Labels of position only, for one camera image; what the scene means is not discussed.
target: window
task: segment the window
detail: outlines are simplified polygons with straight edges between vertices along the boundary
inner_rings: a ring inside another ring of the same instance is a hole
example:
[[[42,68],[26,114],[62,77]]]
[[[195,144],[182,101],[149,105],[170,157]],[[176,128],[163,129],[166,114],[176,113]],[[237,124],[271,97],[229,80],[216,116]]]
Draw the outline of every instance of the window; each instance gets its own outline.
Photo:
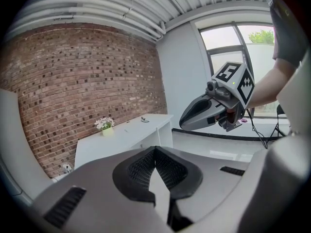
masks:
[[[211,74],[227,61],[246,63],[257,83],[274,66],[274,30],[272,25],[239,24],[201,30]],[[278,102],[255,108],[254,116],[275,117]]]

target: vent slot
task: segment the vent slot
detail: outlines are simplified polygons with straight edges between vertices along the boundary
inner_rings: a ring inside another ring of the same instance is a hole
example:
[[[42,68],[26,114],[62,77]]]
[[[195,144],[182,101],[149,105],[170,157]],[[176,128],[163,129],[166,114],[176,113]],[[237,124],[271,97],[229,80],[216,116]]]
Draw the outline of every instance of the vent slot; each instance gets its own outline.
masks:
[[[50,224],[61,229],[71,213],[77,207],[86,190],[80,187],[72,187],[44,216]]]
[[[223,166],[220,170],[226,173],[231,173],[231,174],[235,174],[239,176],[242,176],[245,173],[244,170],[240,170],[240,169],[236,169],[236,168],[232,168],[228,166]]]

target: white table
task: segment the white table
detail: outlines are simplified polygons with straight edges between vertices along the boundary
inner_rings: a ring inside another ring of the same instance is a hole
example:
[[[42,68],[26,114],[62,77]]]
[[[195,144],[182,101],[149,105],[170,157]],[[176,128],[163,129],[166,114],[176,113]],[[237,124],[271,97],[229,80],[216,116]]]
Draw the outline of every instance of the white table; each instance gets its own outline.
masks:
[[[141,117],[149,122],[141,122]],[[104,137],[102,132],[78,141],[75,168],[93,160],[128,150],[149,146],[173,147],[171,118],[173,115],[145,114],[119,124],[114,135]]]

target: brick wall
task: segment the brick wall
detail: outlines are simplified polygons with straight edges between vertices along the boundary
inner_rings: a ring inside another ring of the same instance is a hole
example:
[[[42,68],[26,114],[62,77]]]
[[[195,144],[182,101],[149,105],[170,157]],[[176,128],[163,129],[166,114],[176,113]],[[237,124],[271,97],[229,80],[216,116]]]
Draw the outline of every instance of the brick wall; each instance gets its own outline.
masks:
[[[97,132],[95,120],[167,112],[155,45],[94,24],[42,27],[6,43],[0,88],[18,93],[30,148],[50,177],[74,165],[77,141]]]

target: flower pot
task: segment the flower pot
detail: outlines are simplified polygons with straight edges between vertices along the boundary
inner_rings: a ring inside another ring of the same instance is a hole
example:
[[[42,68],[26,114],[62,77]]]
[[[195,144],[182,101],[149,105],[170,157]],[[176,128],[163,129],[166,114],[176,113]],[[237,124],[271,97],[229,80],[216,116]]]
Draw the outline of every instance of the flower pot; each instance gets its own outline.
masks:
[[[113,128],[110,127],[108,129],[103,130],[102,133],[103,133],[103,136],[111,136],[113,135],[114,131],[113,131]]]

